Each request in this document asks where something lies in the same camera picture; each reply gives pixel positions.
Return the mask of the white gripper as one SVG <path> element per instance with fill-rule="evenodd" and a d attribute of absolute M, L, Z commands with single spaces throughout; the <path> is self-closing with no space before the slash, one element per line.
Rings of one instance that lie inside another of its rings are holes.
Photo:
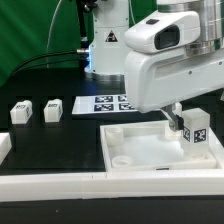
<path fill-rule="evenodd" d="M 162 108 L 172 131 L 184 119 L 174 104 L 224 87 L 224 48 L 189 56 L 187 45 L 200 35 L 194 11 L 152 13 L 124 35 L 131 49 L 125 61 L 125 90 L 129 103 L 146 113 Z"/>

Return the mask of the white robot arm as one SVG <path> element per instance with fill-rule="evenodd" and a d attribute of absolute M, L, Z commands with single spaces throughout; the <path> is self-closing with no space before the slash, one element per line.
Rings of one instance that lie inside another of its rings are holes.
<path fill-rule="evenodd" d="M 224 0 L 156 0 L 157 10 L 134 26 L 128 0 L 93 2 L 86 75 L 123 79 L 138 111 L 160 109 L 181 130 L 177 102 L 224 88 Z"/>

